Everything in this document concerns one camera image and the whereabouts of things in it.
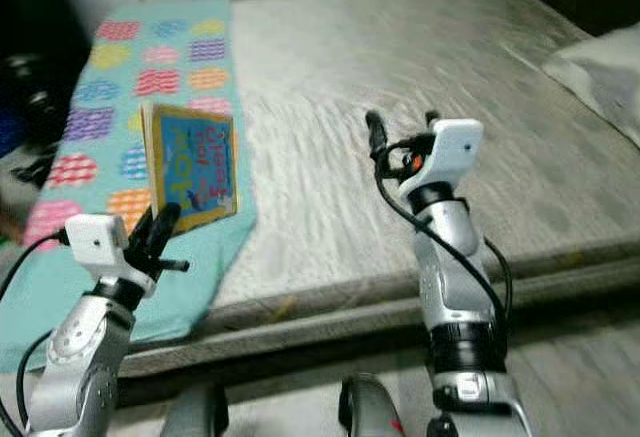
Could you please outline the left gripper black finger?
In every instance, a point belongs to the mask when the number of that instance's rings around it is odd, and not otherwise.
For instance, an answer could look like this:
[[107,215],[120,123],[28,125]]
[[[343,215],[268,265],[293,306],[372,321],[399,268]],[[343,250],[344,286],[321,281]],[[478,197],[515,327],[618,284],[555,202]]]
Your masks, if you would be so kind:
[[127,258],[146,258],[148,255],[148,240],[151,231],[151,208],[147,207],[140,213],[140,218],[134,222],[128,235],[124,254]]
[[165,203],[163,207],[156,210],[151,225],[148,227],[148,258],[160,260],[165,246],[168,245],[174,228],[180,218],[180,205],[177,203]]

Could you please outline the colourful children's book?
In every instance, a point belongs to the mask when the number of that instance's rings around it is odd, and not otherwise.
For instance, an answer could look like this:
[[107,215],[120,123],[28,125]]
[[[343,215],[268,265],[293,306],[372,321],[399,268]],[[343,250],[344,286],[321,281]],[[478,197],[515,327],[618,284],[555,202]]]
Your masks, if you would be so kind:
[[152,204],[183,233],[239,207],[236,121],[180,105],[140,107]]

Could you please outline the grey quilted mattress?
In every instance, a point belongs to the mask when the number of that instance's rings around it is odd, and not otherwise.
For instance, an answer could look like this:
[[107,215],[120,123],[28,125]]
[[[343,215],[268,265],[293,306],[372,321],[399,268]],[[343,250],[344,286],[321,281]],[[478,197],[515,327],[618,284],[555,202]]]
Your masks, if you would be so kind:
[[640,149],[541,72],[585,38],[538,0],[232,4],[259,218],[205,326],[232,329],[416,294],[410,227],[379,198],[364,120],[425,113],[484,139],[460,195],[518,271],[640,254]]

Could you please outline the teal blanket with colourful shapes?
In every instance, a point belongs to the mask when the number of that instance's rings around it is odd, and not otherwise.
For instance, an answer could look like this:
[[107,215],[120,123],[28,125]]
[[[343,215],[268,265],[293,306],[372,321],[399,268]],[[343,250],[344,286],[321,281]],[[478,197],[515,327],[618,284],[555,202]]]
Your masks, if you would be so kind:
[[26,219],[32,248],[0,304],[0,368],[13,373],[38,336],[59,326],[92,278],[50,240],[79,213],[113,213],[134,225],[146,208],[140,108],[151,103],[225,111],[236,120],[238,208],[233,216],[175,236],[166,272],[136,313],[137,344],[187,336],[205,317],[225,273],[255,227],[247,120],[230,56],[228,1],[128,4],[93,35],[90,61],[70,99],[67,126],[46,184]]

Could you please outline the blue item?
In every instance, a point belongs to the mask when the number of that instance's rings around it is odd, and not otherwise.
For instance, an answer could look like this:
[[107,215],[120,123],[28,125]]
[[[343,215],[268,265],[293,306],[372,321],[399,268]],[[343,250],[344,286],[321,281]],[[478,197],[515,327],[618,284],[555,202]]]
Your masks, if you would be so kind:
[[0,108],[0,157],[14,152],[26,141],[26,118],[13,108]]

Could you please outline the white pillow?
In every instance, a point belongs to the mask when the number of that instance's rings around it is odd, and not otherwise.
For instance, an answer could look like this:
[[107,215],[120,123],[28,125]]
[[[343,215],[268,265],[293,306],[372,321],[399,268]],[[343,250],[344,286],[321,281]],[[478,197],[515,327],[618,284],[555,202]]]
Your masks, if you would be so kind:
[[541,70],[617,129],[640,132],[640,22],[559,49]]

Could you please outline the grey robot right leg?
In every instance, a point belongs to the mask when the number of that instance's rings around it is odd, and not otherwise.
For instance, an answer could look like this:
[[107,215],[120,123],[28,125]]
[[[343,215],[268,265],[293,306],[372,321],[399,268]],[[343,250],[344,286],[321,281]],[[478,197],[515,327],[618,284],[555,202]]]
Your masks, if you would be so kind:
[[342,381],[338,419],[346,437],[404,437],[404,427],[387,387],[370,373]]

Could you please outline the dark bed frame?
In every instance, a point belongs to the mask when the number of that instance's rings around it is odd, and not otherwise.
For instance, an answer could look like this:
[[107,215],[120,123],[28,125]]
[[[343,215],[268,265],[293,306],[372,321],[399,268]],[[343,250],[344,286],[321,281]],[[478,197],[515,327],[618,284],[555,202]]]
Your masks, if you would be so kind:
[[[640,244],[513,259],[513,333],[559,315],[640,297]],[[349,355],[425,349],[415,272],[375,274],[211,309],[183,338],[134,344],[119,369],[120,408],[173,399],[192,385],[242,385]]]

